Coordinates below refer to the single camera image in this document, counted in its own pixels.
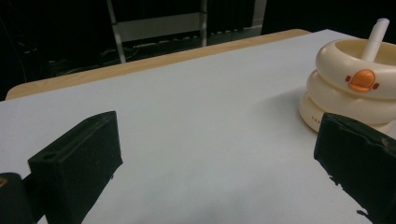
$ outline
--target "white tabletop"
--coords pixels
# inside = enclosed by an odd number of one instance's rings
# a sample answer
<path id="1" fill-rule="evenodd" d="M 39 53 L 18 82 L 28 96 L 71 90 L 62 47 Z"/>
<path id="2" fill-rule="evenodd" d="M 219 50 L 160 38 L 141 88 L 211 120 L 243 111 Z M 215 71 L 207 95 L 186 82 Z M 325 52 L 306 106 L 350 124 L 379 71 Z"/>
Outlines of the white tabletop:
<path id="1" fill-rule="evenodd" d="M 116 110 L 124 164 L 84 223 L 371 223 L 314 159 L 317 134 L 298 113 L 318 50 L 347 37 L 325 30 L 1 102 L 0 172 L 27 176 L 37 151 Z"/>

